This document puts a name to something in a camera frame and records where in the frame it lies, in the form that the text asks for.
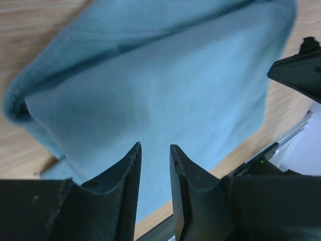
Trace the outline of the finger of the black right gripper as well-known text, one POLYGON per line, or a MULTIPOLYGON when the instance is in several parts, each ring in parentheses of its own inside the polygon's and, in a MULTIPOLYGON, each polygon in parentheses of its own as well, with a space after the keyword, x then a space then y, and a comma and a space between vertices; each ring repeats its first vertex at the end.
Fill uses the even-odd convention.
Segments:
POLYGON ((298 54, 275 61, 267 76, 320 103, 320 43, 305 37, 298 54))

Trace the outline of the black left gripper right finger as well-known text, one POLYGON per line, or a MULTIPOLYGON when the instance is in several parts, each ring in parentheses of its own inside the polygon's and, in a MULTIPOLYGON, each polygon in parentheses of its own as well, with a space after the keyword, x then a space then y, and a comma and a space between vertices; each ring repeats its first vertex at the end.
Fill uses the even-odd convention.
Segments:
POLYGON ((176 240, 320 240, 320 177, 259 155, 223 178, 170 147, 176 240))

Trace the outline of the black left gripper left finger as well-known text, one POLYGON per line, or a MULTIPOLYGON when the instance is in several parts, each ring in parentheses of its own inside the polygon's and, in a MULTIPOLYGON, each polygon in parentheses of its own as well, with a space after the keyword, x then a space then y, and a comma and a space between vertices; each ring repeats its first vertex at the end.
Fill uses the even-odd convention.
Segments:
POLYGON ((141 144, 77 185, 65 180, 1 180, 1 240, 133 240, 141 144))

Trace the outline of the blue-grey t shirt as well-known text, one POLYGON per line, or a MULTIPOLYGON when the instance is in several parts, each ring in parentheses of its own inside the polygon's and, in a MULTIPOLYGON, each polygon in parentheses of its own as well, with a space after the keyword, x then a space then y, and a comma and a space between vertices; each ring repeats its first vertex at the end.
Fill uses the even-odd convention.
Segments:
POLYGON ((81 184, 142 145, 137 221, 171 198, 176 144, 206 170, 264 120, 296 1, 93 1, 10 83, 4 116, 81 184))

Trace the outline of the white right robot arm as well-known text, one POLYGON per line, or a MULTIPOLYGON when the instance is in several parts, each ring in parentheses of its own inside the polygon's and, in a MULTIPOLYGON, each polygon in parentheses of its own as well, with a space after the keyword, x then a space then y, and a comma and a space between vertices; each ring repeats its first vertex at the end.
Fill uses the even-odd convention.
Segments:
POLYGON ((279 164, 271 162, 281 144, 275 142, 261 154, 243 165, 242 174, 277 175, 306 174, 320 175, 320 42, 306 37, 299 53, 273 63, 268 72, 272 80, 290 87, 314 101, 312 123, 303 131, 279 164))

